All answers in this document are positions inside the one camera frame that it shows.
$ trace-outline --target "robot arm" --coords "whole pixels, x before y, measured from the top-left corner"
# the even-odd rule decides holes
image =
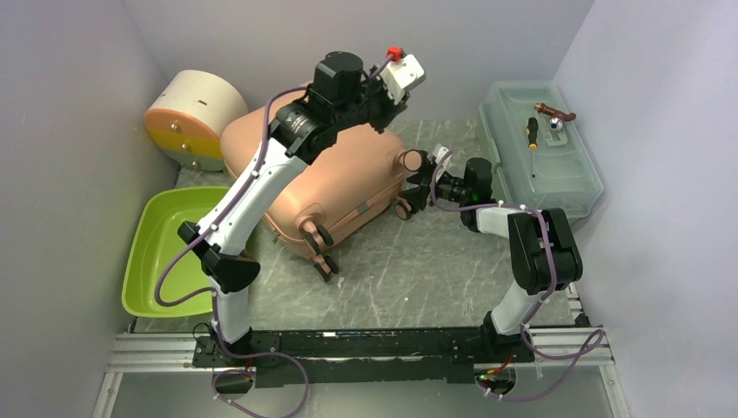
[[[339,131],[368,123],[382,132],[406,108],[408,92],[425,79],[415,57],[397,48],[388,51],[372,75],[363,67],[348,52],[326,55],[305,95],[279,109],[268,126],[268,140],[224,198],[197,224],[179,227],[182,240],[191,245],[198,240],[192,251],[217,294],[213,329],[232,353],[251,352],[248,286],[260,266],[244,246],[258,221],[282,190],[336,143]]]
[[[444,164],[444,160],[447,160],[444,158],[449,153],[447,148],[439,145],[430,156],[424,151],[410,152],[418,152],[421,158],[416,159],[422,163],[414,167],[417,168],[416,173],[407,180],[416,186],[403,191],[400,197],[406,199],[414,210],[426,207],[431,187],[434,187],[438,199],[458,203],[461,208],[472,207],[467,211],[459,211],[461,222],[469,230],[491,233],[510,241],[514,281],[490,315],[497,335],[518,334],[528,312],[551,286],[550,268],[540,243],[542,233],[548,234],[552,246],[557,276],[555,290],[564,289],[581,278],[581,257],[562,209],[541,211],[547,224],[547,231],[542,232],[538,220],[519,207],[487,205],[496,203],[492,198],[493,170],[489,161],[470,158],[466,162],[464,177],[459,178],[446,172],[445,165],[437,170],[438,164]]]

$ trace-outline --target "screwdriver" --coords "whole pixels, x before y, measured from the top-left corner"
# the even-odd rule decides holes
[[[526,133],[528,134],[528,148],[531,150],[531,177],[535,179],[535,153],[533,151],[538,147],[535,143],[538,139],[538,119],[528,118]]]

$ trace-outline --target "pink suitcase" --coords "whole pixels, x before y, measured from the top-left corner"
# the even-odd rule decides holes
[[[278,99],[270,118],[301,92]],[[264,108],[236,119],[220,139],[228,172],[236,178],[256,153],[264,123]],[[399,201],[405,177],[406,149],[393,132],[378,134],[361,125],[339,133],[336,145],[294,179],[269,208],[264,220],[285,245],[312,260],[320,277],[328,281],[339,267],[325,250],[382,213],[392,202],[402,219],[410,206]]]

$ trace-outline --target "clear plastic box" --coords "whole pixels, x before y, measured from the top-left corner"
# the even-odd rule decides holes
[[[574,123],[565,123],[559,132],[550,130],[549,116],[534,108],[540,102],[568,112],[556,86],[546,81],[494,83],[480,106],[477,136],[493,164],[494,197],[538,209],[560,207],[574,222],[590,213],[602,194],[602,182]],[[535,151],[528,148],[530,117],[539,125]]]

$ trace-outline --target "beige cylinder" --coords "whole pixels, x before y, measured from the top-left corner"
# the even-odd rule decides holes
[[[248,113],[235,87],[204,71],[180,71],[144,114],[144,125],[167,155],[208,171],[225,168],[220,136]]]

